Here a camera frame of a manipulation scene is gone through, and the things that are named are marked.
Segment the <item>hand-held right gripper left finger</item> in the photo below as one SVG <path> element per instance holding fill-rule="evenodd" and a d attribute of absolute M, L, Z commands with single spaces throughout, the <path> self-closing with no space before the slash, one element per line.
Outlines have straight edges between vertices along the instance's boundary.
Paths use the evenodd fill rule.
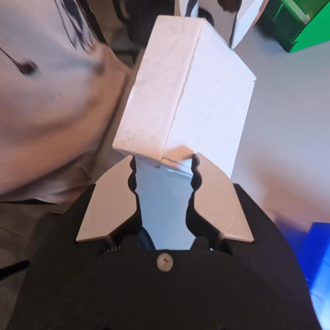
<path fill-rule="evenodd" d="M 127 156 L 96 182 L 76 242 L 105 240 L 120 246 L 126 236 L 137 236 L 142 216 L 136 193 L 136 162 Z"/>

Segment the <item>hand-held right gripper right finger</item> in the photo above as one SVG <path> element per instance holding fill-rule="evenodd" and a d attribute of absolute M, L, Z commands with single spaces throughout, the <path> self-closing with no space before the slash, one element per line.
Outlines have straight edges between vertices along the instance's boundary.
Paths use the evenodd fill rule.
<path fill-rule="evenodd" d="M 192 155 L 193 189 L 186 211 L 186 226 L 209 248 L 225 241 L 253 243 L 254 236 L 231 179 L 201 153 Z"/>

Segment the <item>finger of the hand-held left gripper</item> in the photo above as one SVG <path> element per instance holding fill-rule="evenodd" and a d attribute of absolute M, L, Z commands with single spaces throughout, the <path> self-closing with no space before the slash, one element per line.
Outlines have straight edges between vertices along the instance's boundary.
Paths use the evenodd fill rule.
<path fill-rule="evenodd" d="M 175 0 L 175 16 L 198 17 L 198 0 Z"/>
<path fill-rule="evenodd" d="M 263 13 L 268 0 L 242 0 L 235 14 L 229 47 L 234 49 L 254 27 Z"/>

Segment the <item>white cardboard box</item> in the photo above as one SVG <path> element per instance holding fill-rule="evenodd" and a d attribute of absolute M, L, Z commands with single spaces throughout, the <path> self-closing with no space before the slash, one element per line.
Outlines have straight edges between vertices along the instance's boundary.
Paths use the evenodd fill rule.
<path fill-rule="evenodd" d="M 201 153 L 231 177 L 255 81 L 205 19 L 159 15 L 112 147 L 186 176 Z"/>

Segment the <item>blue plastic bin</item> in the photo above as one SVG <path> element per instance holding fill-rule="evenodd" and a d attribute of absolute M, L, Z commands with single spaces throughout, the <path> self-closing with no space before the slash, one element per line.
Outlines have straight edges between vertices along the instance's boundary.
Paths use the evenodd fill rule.
<path fill-rule="evenodd" d="M 292 221 L 277 218 L 281 231 L 299 262 L 322 329 L 330 329 L 330 224 L 313 222 L 308 232 Z"/>

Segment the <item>green plastic bin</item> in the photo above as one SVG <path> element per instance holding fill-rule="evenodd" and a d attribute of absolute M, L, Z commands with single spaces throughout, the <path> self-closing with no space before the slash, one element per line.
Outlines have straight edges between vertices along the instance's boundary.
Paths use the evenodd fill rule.
<path fill-rule="evenodd" d="M 270 0 L 258 24 L 286 52 L 297 52 L 329 41 L 330 1 Z"/>

